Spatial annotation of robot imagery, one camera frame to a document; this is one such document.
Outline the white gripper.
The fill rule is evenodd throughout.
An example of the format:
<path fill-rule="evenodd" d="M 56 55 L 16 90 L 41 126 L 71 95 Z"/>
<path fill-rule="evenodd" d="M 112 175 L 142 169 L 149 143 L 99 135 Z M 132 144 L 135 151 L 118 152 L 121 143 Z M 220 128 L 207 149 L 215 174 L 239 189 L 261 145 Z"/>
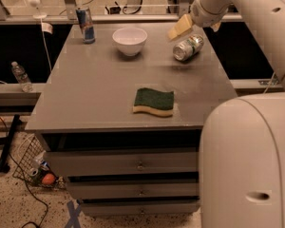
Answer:
<path fill-rule="evenodd" d="M 229 0 L 194 0 L 190 14 L 184 14 L 168 33 L 169 40 L 175 40 L 190 33 L 193 22 L 201 28 L 210 28 L 217 32 L 222 17 L 227 13 Z"/>

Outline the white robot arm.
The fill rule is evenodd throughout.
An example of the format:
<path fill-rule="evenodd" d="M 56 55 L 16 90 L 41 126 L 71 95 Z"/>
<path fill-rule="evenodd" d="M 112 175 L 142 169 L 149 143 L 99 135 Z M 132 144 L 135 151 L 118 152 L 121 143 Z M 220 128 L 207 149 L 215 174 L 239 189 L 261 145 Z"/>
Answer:
<path fill-rule="evenodd" d="M 285 228 L 285 0 L 194 0 L 193 23 L 235 5 L 283 86 L 215 108 L 199 144 L 202 228 Z"/>

